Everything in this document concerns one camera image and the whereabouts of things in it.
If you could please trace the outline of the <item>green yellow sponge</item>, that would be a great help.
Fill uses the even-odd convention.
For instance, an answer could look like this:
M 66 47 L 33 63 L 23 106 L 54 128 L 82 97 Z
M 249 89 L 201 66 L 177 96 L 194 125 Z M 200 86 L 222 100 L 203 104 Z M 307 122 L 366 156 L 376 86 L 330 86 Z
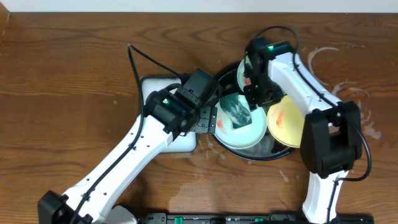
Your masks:
M 238 129 L 252 123 L 251 112 L 239 101 L 239 93 L 220 98 L 220 107 L 232 122 L 232 128 Z

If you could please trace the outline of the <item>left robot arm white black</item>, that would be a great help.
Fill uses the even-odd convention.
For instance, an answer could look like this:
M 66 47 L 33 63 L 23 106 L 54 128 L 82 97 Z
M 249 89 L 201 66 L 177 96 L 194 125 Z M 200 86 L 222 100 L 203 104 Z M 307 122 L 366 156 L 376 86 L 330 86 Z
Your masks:
M 168 86 L 140 98 L 140 114 L 121 142 L 83 179 L 38 202 L 40 223 L 107 223 L 141 170 L 181 134 L 215 132 L 217 94 Z

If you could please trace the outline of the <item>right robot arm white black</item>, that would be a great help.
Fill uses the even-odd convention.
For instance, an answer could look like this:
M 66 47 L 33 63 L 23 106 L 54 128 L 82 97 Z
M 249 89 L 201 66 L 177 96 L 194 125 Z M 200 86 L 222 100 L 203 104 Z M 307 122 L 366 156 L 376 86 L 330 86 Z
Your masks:
M 257 37 L 245 52 L 244 74 L 251 83 L 243 92 L 249 104 L 270 107 L 288 96 L 304 118 L 300 153 L 310 171 L 302 205 L 305 218 L 310 223 L 332 221 L 340 183 L 348 180 L 349 170 L 362 155 L 358 106 L 329 93 L 288 42 L 269 44 Z

